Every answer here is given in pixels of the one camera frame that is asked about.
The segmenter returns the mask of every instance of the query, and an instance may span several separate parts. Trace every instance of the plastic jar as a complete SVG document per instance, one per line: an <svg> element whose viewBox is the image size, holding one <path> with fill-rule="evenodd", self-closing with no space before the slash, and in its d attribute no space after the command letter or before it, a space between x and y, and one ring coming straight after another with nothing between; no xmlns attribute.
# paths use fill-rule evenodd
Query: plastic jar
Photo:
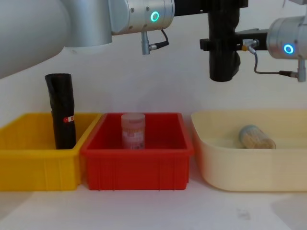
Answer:
<svg viewBox="0 0 307 230"><path fill-rule="evenodd" d="M275 142L257 126L245 126L239 134L241 143L247 149L275 149Z"/></svg>
<svg viewBox="0 0 307 230"><path fill-rule="evenodd" d="M145 115L124 114L121 117L122 142L125 149L141 150L145 148Z"/></svg>

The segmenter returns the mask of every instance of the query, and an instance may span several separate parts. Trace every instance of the beige plastic tub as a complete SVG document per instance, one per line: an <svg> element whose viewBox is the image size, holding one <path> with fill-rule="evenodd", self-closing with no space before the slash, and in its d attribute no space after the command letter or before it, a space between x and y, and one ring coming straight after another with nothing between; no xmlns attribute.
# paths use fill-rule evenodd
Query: beige plastic tub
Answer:
<svg viewBox="0 0 307 230"><path fill-rule="evenodd" d="M203 178L227 191L307 191L307 110L209 111L192 115ZM277 149L244 149L240 129L257 125Z"/></svg>

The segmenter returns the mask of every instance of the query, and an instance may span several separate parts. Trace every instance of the red plastic bin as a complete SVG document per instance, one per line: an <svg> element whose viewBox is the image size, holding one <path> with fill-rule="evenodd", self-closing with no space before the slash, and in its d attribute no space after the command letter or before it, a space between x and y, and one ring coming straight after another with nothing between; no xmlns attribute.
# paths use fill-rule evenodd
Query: red plastic bin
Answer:
<svg viewBox="0 0 307 230"><path fill-rule="evenodd" d="M181 114L145 114L145 149L123 149L122 114L105 114L84 143L91 190L176 190L189 182L193 146Z"/></svg>

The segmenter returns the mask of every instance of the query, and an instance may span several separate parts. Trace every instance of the yellow bin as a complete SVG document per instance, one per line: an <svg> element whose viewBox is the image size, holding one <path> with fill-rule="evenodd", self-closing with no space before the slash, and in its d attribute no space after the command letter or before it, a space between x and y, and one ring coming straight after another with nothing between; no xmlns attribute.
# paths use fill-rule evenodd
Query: yellow bin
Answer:
<svg viewBox="0 0 307 230"><path fill-rule="evenodd" d="M25 114L0 129L0 191L74 190L79 150L101 114L75 114L77 144L56 150L51 114Z"/></svg>

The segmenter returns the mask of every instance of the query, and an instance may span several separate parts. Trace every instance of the black cylindrical object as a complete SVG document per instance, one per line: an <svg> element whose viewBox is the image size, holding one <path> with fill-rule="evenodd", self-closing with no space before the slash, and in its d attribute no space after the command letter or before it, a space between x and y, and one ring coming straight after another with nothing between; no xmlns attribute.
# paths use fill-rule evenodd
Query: black cylindrical object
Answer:
<svg viewBox="0 0 307 230"><path fill-rule="evenodd" d="M208 13L210 40L235 36L239 24L240 9L228 8ZM236 51L217 49L210 51L210 78L214 81L230 81L239 71L240 56Z"/></svg>
<svg viewBox="0 0 307 230"><path fill-rule="evenodd" d="M71 75L48 74L45 79L50 96L56 148L72 149L76 145L76 128Z"/></svg>

